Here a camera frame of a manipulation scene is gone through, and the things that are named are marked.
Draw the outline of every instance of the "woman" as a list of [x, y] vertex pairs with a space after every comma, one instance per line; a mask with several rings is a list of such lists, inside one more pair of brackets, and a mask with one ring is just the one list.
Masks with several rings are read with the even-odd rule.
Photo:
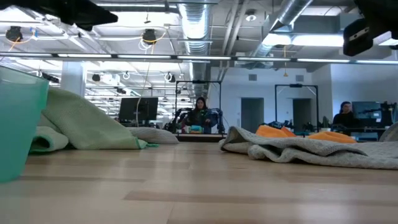
[[358, 120], [354, 117], [350, 102], [342, 102], [340, 105], [340, 113], [333, 118], [333, 124], [341, 124], [347, 128], [358, 125]]
[[203, 97], [197, 99], [195, 109], [189, 113], [188, 118], [185, 122], [186, 125], [192, 126], [197, 125], [205, 128], [205, 133], [211, 132], [210, 119], [207, 116], [207, 106], [206, 101]]

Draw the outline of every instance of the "door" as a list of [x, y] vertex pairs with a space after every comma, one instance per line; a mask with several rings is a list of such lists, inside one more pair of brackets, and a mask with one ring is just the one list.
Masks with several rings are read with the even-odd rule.
[[255, 133], [264, 122], [264, 99], [242, 98], [241, 102], [241, 127]]
[[293, 125], [294, 131], [304, 131], [303, 125], [311, 122], [311, 99], [293, 99]]

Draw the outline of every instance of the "black monitor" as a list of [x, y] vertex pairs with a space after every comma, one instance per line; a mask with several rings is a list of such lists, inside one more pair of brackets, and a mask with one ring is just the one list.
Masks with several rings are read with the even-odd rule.
[[[120, 104], [119, 120], [136, 120], [139, 98], [123, 98]], [[141, 98], [138, 106], [138, 121], [156, 120], [158, 97]]]
[[353, 113], [356, 119], [366, 127], [377, 127], [381, 122], [380, 102], [352, 102]]

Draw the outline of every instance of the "orange cloth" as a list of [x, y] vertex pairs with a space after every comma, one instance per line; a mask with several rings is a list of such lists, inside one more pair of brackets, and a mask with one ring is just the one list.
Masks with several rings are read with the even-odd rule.
[[[267, 125], [261, 125], [259, 129], [256, 131], [256, 134], [262, 137], [267, 138], [289, 138], [289, 137], [296, 137], [294, 133], [289, 131], [287, 128], [283, 127], [281, 130], [272, 128]], [[354, 139], [351, 137], [340, 134], [334, 133], [330, 131], [325, 131], [321, 133], [316, 133], [310, 135], [309, 139], [317, 139], [317, 140], [326, 140], [326, 141], [333, 141], [333, 142], [340, 142], [340, 143], [356, 143]]]

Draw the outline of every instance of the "teal bucket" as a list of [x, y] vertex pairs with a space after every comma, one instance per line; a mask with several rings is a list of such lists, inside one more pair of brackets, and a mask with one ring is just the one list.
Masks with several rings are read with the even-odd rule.
[[24, 170], [48, 88], [43, 78], [0, 67], [0, 182]]

